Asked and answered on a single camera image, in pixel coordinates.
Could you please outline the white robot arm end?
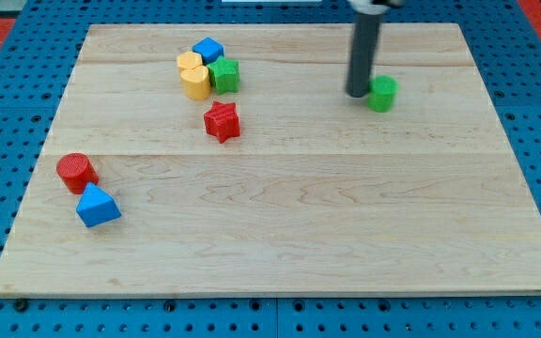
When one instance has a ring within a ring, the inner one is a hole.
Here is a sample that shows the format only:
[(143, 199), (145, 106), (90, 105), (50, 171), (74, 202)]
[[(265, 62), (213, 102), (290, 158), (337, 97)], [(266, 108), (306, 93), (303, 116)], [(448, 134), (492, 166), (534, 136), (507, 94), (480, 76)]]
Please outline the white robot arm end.
[(402, 8), (405, 0), (348, 0), (351, 7), (365, 15), (382, 15), (392, 8)]

